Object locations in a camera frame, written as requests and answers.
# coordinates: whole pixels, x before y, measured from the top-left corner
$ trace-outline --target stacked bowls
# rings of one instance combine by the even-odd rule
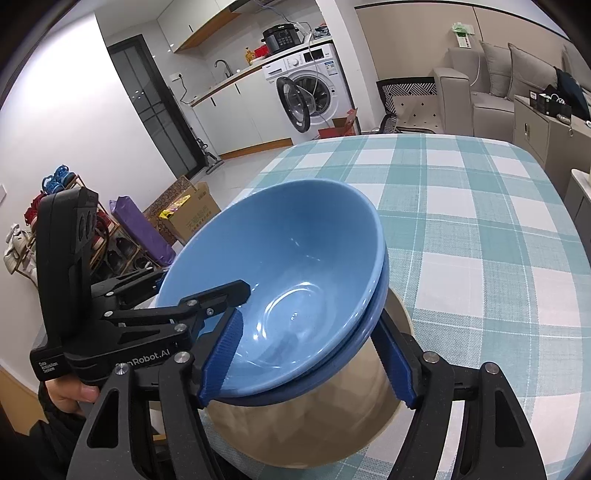
[[[250,195],[199,231],[156,306],[246,281],[243,335],[217,400],[268,406],[321,388],[362,349],[386,302],[388,266],[378,212],[361,192],[291,181]]]

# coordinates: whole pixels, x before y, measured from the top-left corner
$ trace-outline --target gray cushion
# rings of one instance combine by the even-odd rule
[[[565,72],[570,73],[581,87],[591,90],[591,69],[571,42],[564,44],[562,62]]]
[[[509,50],[512,64],[511,86],[507,94],[509,100],[513,101],[515,95],[529,97],[530,90],[543,92],[548,85],[558,85],[556,69],[552,65],[512,43],[509,43]]]
[[[504,98],[509,93],[511,85],[511,51],[483,41],[480,44],[491,76],[491,94]]]
[[[473,93],[474,136],[513,142],[515,105],[488,93]]]
[[[506,98],[497,97],[490,93],[472,93],[472,106],[474,108],[486,108],[514,113],[515,105]]]

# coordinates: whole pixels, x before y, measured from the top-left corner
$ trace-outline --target cardboard box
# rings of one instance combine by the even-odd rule
[[[190,186],[175,199],[190,196],[182,205],[169,214],[167,218],[160,216],[166,227],[174,234],[179,242],[185,245],[203,225],[221,212],[220,207],[209,193],[209,186],[205,182]],[[171,210],[168,205],[163,210]]]
[[[144,210],[144,216],[150,221],[152,226],[158,231],[160,235],[173,246],[177,242],[177,238],[168,228],[168,222],[158,217],[160,212],[164,210],[170,203],[178,198],[185,190],[193,187],[193,184],[182,176],[175,181],[170,187],[166,189],[152,204]]]

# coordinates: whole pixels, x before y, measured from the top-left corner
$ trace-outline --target drawer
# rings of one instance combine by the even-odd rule
[[[581,207],[574,219],[574,225],[579,232],[587,257],[591,259],[591,204],[587,199],[584,199],[583,203],[581,203]]]
[[[550,127],[546,119],[521,102],[515,102],[514,144],[531,153],[543,167],[548,156]]]

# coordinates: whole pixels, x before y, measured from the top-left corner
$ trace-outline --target shoe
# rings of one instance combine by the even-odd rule
[[[76,174],[70,171],[65,165],[62,165],[61,167],[57,167],[56,172],[53,174],[53,178],[63,187],[67,187],[72,180],[76,178]]]
[[[92,284],[95,284],[104,280],[108,280],[109,278],[113,278],[113,271],[107,265],[107,262],[103,262],[92,274],[91,282]]]
[[[48,195],[59,193],[64,190],[64,186],[61,183],[59,183],[53,177],[53,175],[49,175],[43,179],[43,181],[41,182],[41,188],[43,188],[43,191]]]
[[[138,257],[134,260],[134,269],[136,270],[144,270],[151,266],[152,262],[148,260],[146,257]]]
[[[31,252],[22,262],[22,269],[33,281],[35,286],[37,285],[37,260],[35,259],[35,253]]]
[[[126,256],[127,258],[131,258],[134,256],[135,245],[126,238],[120,236],[119,238],[115,239],[115,245],[117,245],[119,251],[122,254],[124,254],[124,256]]]
[[[102,218],[105,221],[105,225],[107,226],[109,231],[111,231],[111,224],[113,223],[111,217],[107,215],[105,212],[103,212],[101,209],[98,209],[96,211],[96,216]]]
[[[12,236],[12,244],[14,249],[17,251],[19,257],[23,257],[27,251],[27,245],[29,244],[29,236],[23,230],[17,230]]]
[[[46,196],[47,196],[47,193],[41,192],[39,195],[37,195],[35,198],[33,198],[33,201],[31,202],[31,206],[25,212],[25,223],[27,225],[32,225],[33,222],[35,221],[35,218],[37,218],[37,210],[39,210],[39,202],[41,201],[41,199],[43,197],[46,197]]]
[[[116,275],[120,275],[125,267],[125,260],[115,250],[107,252],[107,263]]]
[[[12,240],[12,237],[14,236],[14,232],[20,230],[21,227],[19,226],[18,223],[13,223],[10,227],[10,230],[8,231],[8,235],[6,236],[6,243],[10,243]]]
[[[6,265],[6,269],[8,270],[8,273],[10,273],[11,275],[17,269],[18,258],[14,254],[12,244],[9,244],[8,248],[4,252],[4,265]]]

